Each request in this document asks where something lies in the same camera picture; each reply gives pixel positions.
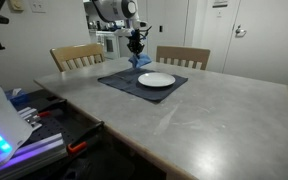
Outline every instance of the table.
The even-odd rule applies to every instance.
[[[151,63],[143,68],[189,78],[159,104],[97,81],[127,58],[37,78],[168,179],[288,179],[288,87]]]

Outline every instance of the light switch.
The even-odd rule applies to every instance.
[[[11,7],[14,11],[23,11],[23,2],[22,0],[10,0]]]
[[[34,13],[46,13],[43,0],[30,0],[30,6]]]

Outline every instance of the wooden chair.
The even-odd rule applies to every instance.
[[[100,44],[61,47],[51,49],[50,52],[61,72],[66,71],[65,65],[72,70],[105,61],[103,47]]]
[[[165,64],[174,65],[177,60],[177,65],[189,67],[190,61],[193,62],[192,68],[196,69],[197,63],[202,63],[201,70],[206,69],[207,61],[210,56],[210,50],[197,49],[189,47],[174,47],[174,46],[157,46],[156,61],[161,62],[164,59]]]

